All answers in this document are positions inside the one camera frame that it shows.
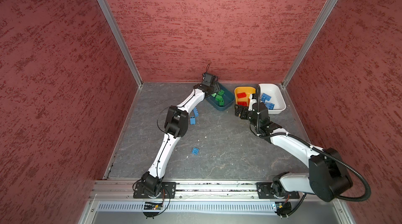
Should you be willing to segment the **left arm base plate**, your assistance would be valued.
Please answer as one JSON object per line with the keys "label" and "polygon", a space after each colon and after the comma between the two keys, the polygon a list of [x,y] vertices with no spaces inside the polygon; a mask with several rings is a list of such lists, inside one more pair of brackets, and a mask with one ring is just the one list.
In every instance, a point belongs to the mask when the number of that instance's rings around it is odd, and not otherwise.
{"label": "left arm base plate", "polygon": [[177,189],[176,182],[158,183],[155,189],[149,189],[143,182],[134,187],[133,198],[135,199],[173,199]]}

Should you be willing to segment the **blue long brick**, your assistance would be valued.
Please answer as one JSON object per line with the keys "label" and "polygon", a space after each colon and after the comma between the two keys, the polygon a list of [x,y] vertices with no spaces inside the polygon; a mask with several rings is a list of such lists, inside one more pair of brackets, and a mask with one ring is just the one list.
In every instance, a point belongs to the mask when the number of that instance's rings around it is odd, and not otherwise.
{"label": "blue long brick", "polygon": [[193,154],[193,155],[198,155],[198,153],[199,153],[199,149],[198,149],[198,148],[193,148],[193,149],[192,149],[192,154]]}
{"label": "blue long brick", "polygon": [[265,102],[264,103],[265,106],[267,107],[268,110],[273,110],[275,107],[275,104],[271,103],[271,102]]}
{"label": "blue long brick", "polygon": [[263,102],[263,103],[265,103],[265,102],[269,102],[270,100],[271,100],[271,96],[269,96],[269,95],[267,95],[267,94],[265,94],[265,93],[263,93],[262,95],[261,95],[261,101]]}

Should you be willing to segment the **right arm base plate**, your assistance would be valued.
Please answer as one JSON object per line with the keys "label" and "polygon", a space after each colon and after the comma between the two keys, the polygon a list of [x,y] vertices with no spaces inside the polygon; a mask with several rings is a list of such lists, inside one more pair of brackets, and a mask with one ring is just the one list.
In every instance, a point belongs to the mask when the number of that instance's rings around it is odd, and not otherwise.
{"label": "right arm base plate", "polygon": [[298,192],[288,192],[278,182],[257,182],[256,191],[259,199],[299,199]]}

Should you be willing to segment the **teal plastic bin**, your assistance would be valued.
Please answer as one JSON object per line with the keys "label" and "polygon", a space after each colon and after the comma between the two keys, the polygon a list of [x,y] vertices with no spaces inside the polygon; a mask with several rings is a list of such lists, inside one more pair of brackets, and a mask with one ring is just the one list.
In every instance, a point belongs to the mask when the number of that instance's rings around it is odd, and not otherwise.
{"label": "teal plastic bin", "polygon": [[220,90],[207,97],[205,100],[209,102],[216,110],[224,111],[233,105],[235,95],[221,83],[218,83],[218,87]]}

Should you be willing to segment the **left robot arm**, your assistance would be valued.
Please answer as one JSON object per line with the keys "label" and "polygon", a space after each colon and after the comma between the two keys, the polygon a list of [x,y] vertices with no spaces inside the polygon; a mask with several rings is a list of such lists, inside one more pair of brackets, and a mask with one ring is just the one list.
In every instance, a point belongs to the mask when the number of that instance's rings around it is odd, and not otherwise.
{"label": "left robot arm", "polygon": [[202,82],[196,84],[191,94],[177,106],[170,106],[167,115],[161,147],[147,172],[141,177],[144,191],[151,197],[157,197],[162,191],[162,181],[168,161],[179,140],[188,130],[189,114],[205,98],[220,91],[218,77],[208,72],[203,73]]}

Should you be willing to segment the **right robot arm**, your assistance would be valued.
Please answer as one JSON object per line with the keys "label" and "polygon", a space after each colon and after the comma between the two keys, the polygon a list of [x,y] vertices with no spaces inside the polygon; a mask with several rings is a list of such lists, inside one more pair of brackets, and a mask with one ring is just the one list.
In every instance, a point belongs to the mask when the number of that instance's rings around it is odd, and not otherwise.
{"label": "right robot arm", "polygon": [[[253,104],[251,109],[243,105],[234,107],[237,117],[250,122],[250,130],[256,137],[284,149],[308,168],[307,173],[284,172],[274,177],[271,191],[275,197],[285,198],[291,192],[301,192],[316,195],[324,202],[335,198],[348,202],[364,202],[370,198],[372,191],[367,180],[343,162],[337,150],[323,149],[289,133],[270,119],[267,107],[261,102]],[[361,181],[363,195],[343,195],[353,187],[351,174]]]}

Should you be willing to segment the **white plastic bin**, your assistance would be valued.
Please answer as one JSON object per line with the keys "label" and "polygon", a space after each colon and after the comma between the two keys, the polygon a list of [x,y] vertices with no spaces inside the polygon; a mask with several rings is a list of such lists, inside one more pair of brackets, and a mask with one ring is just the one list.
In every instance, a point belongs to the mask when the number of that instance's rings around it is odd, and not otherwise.
{"label": "white plastic bin", "polygon": [[263,93],[271,96],[271,100],[269,102],[275,104],[273,110],[269,110],[270,115],[278,115],[286,109],[286,103],[282,96],[280,88],[275,84],[259,84],[259,91],[260,91],[260,102],[261,95]]}

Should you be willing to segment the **red long brick bottom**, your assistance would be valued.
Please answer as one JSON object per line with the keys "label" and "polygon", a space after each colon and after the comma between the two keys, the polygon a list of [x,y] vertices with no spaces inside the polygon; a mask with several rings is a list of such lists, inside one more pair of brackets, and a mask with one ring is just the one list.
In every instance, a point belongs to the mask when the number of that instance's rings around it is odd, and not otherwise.
{"label": "red long brick bottom", "polygon": [[241,98],[247,97],[247,94],[244,93],[244,92],[243,93],[237,93],[236,96],[237,96],[238,99],[241,99]]}

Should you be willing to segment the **yellow plastic bin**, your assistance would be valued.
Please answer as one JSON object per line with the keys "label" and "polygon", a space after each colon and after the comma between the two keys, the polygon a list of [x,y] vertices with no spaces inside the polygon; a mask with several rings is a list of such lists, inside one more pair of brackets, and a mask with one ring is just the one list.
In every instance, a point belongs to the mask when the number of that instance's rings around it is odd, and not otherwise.
{"label": "yellow plastic bin", "polygon": [[250,107],[255,102],[255,88],[251,86],[239,86],[235,88],[234,95],[236,104],[244,107]]}

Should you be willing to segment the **perforated metal rail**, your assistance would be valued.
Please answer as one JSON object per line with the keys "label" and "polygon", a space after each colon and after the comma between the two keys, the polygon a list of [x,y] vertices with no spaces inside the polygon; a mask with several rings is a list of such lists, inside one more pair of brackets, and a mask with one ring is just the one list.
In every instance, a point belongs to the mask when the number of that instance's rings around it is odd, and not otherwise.
{"label": "perforated metal rail", "polygon": [[167,201],[163,206],[148,202],[100,202],[99,212],[200,212],[217,214],[275,215],[277,208],[271,202],[179,202]]}

